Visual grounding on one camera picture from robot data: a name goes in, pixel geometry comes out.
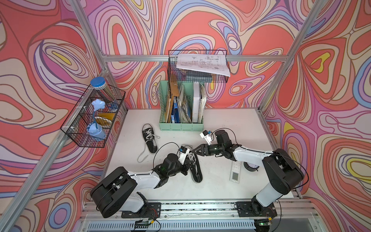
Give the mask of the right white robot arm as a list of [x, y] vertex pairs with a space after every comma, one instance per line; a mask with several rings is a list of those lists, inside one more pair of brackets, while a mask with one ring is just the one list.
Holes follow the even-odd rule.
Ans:
[[192, 153], [199, 156], [220, 155], [232, 161], [244, 162], [249, 170], [263, 167], [269, 183], [251, 200], [251, 208], [264, 210], [274, 201], [287, 195], [304, 180], [304, 173], [283, 149], [274, 151], [253, 150], [241, 144], [233, 143], [225, 130], [217, 130], [214, 135], [216, 144], [211, 143], [209, 131], [200, 136], [207, 141], [196, 147]]

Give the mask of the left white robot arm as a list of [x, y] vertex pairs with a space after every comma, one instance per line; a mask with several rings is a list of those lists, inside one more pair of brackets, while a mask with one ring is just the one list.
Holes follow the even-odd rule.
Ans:
[[197, 158], [193, 154], [178, 156], [170, 153], [162, 164], [148, 172], [129, 172], [120, 166], [99, 182], [90, 196], [103, 218], [109, 218], [118, 211], [142, 214], [148, 206], [147, 199], [139, 190], [158, 189], [179, 173], [186, 176], [196, 163]]

